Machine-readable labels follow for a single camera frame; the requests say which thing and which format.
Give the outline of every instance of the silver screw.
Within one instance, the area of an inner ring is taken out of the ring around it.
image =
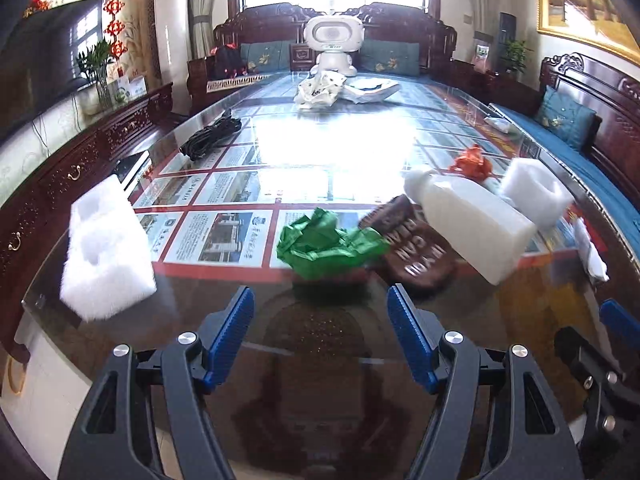
[[[607,415],[607,417],[604,419],[604,422],[602,423],[602,427],[604,428],[604,431],[611,433],[611,431],[613,431],[613,429],[616,427],[615,417],[613,415]]]
[[[460,332],[456,332],[455,330],[451,330],[450,332],[447,332],[444,335],[444,339],[449,341],[452,345],[457,345],[457,344],[462,343],[462,340],[464,338],[462,337],[462,334]]]
[[[118,345],[113,349],[113,355],[116,357],[122,357],[129,353],[129,347],[127,345]]]
[[[526,357],[527,355],[529,355],[529,350],[527,350],[526,347],[522,345],[513,345],[511,351],[513,352],[513,355],[516,355],[518,357]]]
[[[178,343],[180,343],[181,345],[190,345],[191,343],[196,341],[197,338],[198,336],[196,336],[193,332],[182,332],[178,336]]]

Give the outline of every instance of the carved wooden backrest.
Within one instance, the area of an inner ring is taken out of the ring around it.
[[[302,42],[305,23],[324,12],[288,3],[249,7],[213,29],[216,45],[291,40]]]
[[[547,57],[541,90],[551,86],[595,110],[602,124],[583,150],[640,209],[640,82],[582,54]]]
[[[373,2],[342,14],[360,18],[366,38],[419,43],[420,66],[431,72],[443,70],[456,49],[456,29],[417,7]]]

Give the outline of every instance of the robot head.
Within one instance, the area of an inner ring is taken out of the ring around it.
[[[307,22],[304,37],[318,52],[355,52],[364,40],[364,26],[355,16],[316,16]]]

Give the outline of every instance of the blue pillow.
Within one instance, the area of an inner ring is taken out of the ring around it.
[[[360,67],[368,72],[418,76],[419,57],[419,43],[364,40],[360,47]]]
[[[267,43],[243,43],[240,57],[250,73],[277,72],[289,70],[289,45],[291,40],[269,41]]]
[[[551,86],[536,114],[536,122],[579,152],[587,140],[596,112],[563,95]]]

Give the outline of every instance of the green crumpled paper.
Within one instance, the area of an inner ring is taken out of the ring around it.
[[[386,253],[389,243],[374,231],[338,229],[338,217],[316,208],[311,218],[302,216],[284,226],[276,254],[306,280],[317,280]]]

